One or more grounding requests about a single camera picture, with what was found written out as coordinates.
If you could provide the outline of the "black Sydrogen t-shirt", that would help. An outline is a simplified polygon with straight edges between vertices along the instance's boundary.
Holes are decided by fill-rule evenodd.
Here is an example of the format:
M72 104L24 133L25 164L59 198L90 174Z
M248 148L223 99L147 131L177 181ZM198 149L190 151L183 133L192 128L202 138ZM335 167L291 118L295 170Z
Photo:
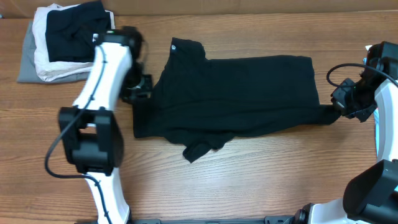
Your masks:
M178 38L150 97L133 104L134 136L182 144L190 162L235 137L339 117L320 103L309 57L208 59L201 43Z

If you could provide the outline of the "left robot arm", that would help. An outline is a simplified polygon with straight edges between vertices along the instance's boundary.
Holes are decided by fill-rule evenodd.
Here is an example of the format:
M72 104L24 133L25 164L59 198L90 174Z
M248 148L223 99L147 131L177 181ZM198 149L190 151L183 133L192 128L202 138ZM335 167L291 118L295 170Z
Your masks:
M132 104L148 98L151 75L138 62L142 34L131 26L107 30L94 38L95 59L88 79L71 107L60 108L60 135L68 163L85 179L98 211L97 223L132 223L131 209L121 186L119 168L124 140L114 111L118 100Z

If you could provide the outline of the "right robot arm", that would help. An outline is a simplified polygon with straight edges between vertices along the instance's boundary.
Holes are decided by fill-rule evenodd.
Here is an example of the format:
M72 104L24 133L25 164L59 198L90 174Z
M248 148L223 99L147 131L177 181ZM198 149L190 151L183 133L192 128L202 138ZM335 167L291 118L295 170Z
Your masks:
M342 198L310 203L285 223L397 224L397 44L383 41L366 49L360 80L336 85L331 101L349 119L365 122L378 114L376 163L348 183Z

